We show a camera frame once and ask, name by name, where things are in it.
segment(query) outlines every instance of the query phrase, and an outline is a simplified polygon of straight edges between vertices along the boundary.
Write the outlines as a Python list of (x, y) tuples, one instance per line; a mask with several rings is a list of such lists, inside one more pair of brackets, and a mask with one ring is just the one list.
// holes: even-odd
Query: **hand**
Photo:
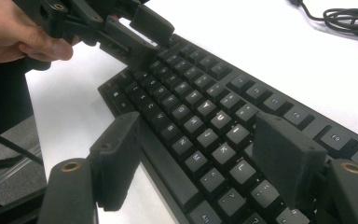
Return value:
[(69, 60), (73, 49), (65, 40), (47, 35), (12, 0), (0, 0), (0, 63), (25, 55), (44, 62)]

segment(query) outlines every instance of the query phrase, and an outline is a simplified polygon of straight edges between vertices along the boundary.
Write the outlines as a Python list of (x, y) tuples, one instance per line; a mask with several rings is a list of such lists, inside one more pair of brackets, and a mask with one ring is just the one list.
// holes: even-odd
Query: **black keyboard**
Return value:
[(99, 92), (113, 115), (142, 115), (143, 164), (180, 223), (310, 223), (251, 158), (256, 114), (290, 122), (358, 162), (358, 134), (173, 35), (147, 71), (124, 69)]

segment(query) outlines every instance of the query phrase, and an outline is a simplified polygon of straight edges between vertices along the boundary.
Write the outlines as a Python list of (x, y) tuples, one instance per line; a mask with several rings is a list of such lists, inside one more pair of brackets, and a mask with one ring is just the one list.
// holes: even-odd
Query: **white table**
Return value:
[[(358, 1), (305, 1), (319, 17)], [(152, 0), (175, 32), (304, 105), (358, 133), (358, 37), (337, 34), (286, 0)], [(97, 88), (125, 67), (98, 48), (78, 44), (69, 62), (32, 71), (27, 82), (46, 176), (60, 161), (85, 158), (114, 120)], [(140, 167), (123, 208), (101, 223), (173, 223)]]

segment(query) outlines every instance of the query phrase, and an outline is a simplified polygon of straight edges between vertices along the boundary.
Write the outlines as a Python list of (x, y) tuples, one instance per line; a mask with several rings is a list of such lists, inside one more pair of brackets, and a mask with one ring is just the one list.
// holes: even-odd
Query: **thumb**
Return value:
[(69, 60), (74, 53), (72, 46), (64, 39), (52, 38), (40, 26), (24, 27), (18, 32), (20, 42), (37, 49), (40, 53), (59, 60)]

